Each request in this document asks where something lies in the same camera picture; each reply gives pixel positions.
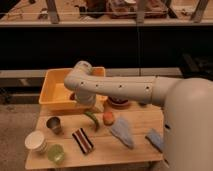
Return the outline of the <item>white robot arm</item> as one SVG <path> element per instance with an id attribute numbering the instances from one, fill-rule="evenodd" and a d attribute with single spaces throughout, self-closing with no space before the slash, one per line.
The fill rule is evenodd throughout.
<path id="1" fill-rule="evenodd" d="M 160 76 L 102 77 L 78 62 L 64 79 L 81 103 L 96 94 L 163 109 L 163 171 L 213 171 L 213 81 Z"/>

